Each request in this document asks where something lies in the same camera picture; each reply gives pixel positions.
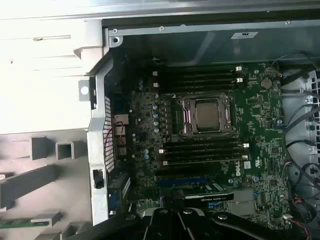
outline connector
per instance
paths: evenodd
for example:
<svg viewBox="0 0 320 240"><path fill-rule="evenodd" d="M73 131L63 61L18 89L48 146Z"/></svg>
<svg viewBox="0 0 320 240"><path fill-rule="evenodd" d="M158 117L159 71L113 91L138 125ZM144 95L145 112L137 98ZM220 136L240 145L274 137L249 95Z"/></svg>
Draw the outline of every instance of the connector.
<svg viewBox="0 0 320 240"><path fill-rule="evenodd" d="M282 215L284 220L289 220L289 219L293 219L294 217L292 215L290 215L289 213L285 213Z"/></svg>

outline cpu socket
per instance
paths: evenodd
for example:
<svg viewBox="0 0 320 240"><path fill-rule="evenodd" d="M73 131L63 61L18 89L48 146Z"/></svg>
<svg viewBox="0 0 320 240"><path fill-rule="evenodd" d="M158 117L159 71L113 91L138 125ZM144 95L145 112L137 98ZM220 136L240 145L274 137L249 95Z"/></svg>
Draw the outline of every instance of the cpu socket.
<svg viewBox="0 0 320 240"><path fill-rule="evenodd" d="M183 106L184 129L180 135L223 134L236 130L231 125L232 96L218 93L210 96L186 96L178 100Z"/></svg>

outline motherboard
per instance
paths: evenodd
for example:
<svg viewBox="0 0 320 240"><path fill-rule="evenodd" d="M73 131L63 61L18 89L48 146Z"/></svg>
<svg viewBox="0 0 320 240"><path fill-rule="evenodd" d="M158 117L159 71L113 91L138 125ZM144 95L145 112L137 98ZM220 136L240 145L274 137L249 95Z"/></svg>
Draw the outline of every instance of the motherboard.
<svg viewBox="0 0 320 240"><path fill-rule="evenodd" d="M130 210L192 207L285 228L278 76L264 63L158 66L116 86L115 164L130 176Z"/></svg>

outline blue pcie slot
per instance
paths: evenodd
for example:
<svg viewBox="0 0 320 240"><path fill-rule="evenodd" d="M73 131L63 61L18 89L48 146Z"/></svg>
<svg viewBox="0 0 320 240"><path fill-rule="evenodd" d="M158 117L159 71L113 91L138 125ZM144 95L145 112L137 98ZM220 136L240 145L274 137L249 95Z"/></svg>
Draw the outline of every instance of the blue pcie slot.
<svg viewBox="0 0 320 240"><path fill-rule="evenodd" d="M196 177L196 178L183 178L175 180L158 180L155 183L160 187L176 185L176 184L193 184L193 183L205 183L208 182L207 177Z"/></svg>

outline label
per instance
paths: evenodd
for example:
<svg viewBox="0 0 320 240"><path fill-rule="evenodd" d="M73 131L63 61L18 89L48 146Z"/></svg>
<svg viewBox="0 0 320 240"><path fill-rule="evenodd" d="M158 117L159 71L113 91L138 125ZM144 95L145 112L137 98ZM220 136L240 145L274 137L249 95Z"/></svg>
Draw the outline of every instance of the label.
<svg viewBox="0 0 320 240"><path fill-rule="evenodd" d="M244 162L244 169L251 169L251 162L250 161Z"/></svg>
<svg viewBox="0 0 320 240"><path fill-rule="evenodd" d="M231 39L252 39L258 34L257 31L236 32Z"/></svg>
<svg viewBox="0 0 320 240"><path fill-rule="evenodd" d="M240 177L241 176L241 172L240 172L240 161L236 161L235 162L235 175L237 177Z"/></svg>
<svg viewBox="0 0 320 240"><path fill-rule="evenodd" d="M255 167L258 169L260 168L260 160L259 159L255 160Z"/></svg>

